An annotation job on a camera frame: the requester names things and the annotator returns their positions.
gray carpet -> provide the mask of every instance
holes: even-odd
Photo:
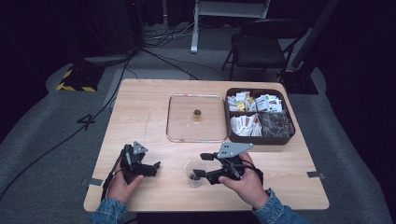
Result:
[[[194,55],[190,54],[190,36],[148,50],[183,61],[169,60],[199,79],[223,80],[228,78],[229,68],[224,73],[219,69],[233,32],[227,29],[202,31],[198,53]],[[29,163],[78,130],[81,124],[77,120],[100,111],[109,93],[114,91],[112,83],[118,80],[117,74],[122,68],[122,64],[108,67],[98,92],[56,91],[68,66],[48,79],[49,94],[21,118],[0,146],[0,190]],[[131,60],[128,70],[138,77],[141,71],[173,70],[183,76],[179,78],[185,78],[174,66],[142,51]],[[235,69],[234,76],[234,80],[239,81],[274,78],[271,70],[263,74],[260,70]],[[313,161],[318,171],[326,175],[322,183],[330,208],[299,212],[312,223],[391,223],[377,181],[332,112],[318,69],[312,78],[319,95],[289,95],[289,98]],[[79,183],[92,175],[110,115],[109,108],[103,110],[87,131],[77,133],[20,176],[0,202],[0,223],[88,223],[91,214],[83,209],[86,188]]]

blue denim jacket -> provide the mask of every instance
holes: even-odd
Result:
[[[270,189],[271,194],[268,202],[258,210],[253,210],[253,214],[260,223],[284,224],[284,223],[308,223],[308,221],[291,210],[290,207],[282,205],[276,197],[274,191]],[[126,215],[126,206],[124,203],[115,199],[104,198],[99,207],[92,215],[91,223],[119,224]]]

person's right hand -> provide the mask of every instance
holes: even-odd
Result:
[[[239,154],[239,157],[243,161],[253,163],[247,152]],[[219,182],[227,188],[233,189],[243,201],[252,205],[255,209],[263,207],[269,199],[259,176],[251,169],[245,168],[245,174],[240,180],[232,180],[226,176],[221,176]]]

